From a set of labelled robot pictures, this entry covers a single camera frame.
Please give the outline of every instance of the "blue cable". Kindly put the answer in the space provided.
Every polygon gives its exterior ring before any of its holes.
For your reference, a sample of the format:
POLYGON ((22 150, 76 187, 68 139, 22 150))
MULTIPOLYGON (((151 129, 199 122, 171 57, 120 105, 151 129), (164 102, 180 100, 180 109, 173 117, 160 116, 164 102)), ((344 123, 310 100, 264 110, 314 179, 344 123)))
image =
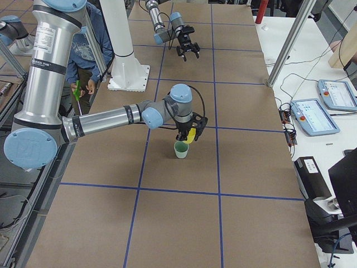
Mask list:
POLYGON ((332 253, 331 253, 331 258, 330 258, 330 264, 328 265, 329 268, 332 268, 332 258, 334 257, 334 253, 335 250, 337 248, 337 245, 339 244, 339 242, 342 240, 342 238, 344 238, 345 236, 350 235, 351 233, 346 233, 343 236, 341 236, 339 239, 337 239, 336 243, 334 244, 334 248, 332 249, 332 253))

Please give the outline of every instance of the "hand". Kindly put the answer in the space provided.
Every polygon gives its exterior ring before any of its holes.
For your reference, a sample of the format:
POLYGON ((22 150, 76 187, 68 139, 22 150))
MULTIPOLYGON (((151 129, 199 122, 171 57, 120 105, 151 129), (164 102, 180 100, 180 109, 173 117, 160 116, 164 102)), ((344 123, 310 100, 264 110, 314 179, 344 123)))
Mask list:
MULTIPOLYGON (((76 88, 77 88, 77 85, 76 85, 76 83, 71 83, 71 89, 72 89, 72 92, 74 92, 75 90, 76 90, 76 88)), ((85 94, 85 91, 84 90, 82 90, 82 87, 80 88, 80 98, 81 97, 83 97, 84 96, 84 94, 85 94)))
POLYGON ((95 84, 95 82, 93 80, 89 79, 88 85, 86 86, 89 95, 94 94, 96 86, 97 85, 95 84))

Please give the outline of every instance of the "brown table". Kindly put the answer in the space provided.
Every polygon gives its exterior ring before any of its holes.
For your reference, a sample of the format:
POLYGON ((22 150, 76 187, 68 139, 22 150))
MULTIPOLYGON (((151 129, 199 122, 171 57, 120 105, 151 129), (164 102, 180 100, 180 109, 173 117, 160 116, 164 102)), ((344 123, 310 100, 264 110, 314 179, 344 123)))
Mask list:
POLYGON ((136 58, 151 66, 147 89, 102 83, 91 113, 186 83, 201 92, 208 127, 183 160, 175 131, 134 125, 81 138, 27 268, 320 267, 249 7, 160 9, 194 26, 200 58, 156 46, 135 3, 129 25, 136 58))

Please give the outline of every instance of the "device screen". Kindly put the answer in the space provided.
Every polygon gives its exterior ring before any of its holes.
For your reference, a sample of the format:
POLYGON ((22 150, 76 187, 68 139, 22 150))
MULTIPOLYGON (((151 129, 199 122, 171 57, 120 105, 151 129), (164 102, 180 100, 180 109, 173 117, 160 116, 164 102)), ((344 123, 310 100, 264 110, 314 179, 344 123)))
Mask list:
POLYGON ((312 128, 312 131, 334 130, 330 120, 326 117, 324 110, 315 100, 297 102, 297 106, 312 128))
POLYGON ((335 106, 356 107, 345 83, 331 81, 325 81, 324 83, 335 106))

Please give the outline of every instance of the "yellow object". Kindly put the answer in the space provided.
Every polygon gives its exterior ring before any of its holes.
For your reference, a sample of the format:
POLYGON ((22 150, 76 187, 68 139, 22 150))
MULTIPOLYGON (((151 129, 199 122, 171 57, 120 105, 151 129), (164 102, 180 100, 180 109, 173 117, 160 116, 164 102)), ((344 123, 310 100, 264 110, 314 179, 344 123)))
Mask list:
POLYGON ((187 141, 184 141, 184 143, 190 144, 194 141, 194 138, 196 136, 196 129, 191 128, 189 134, 187 135, 187 141))

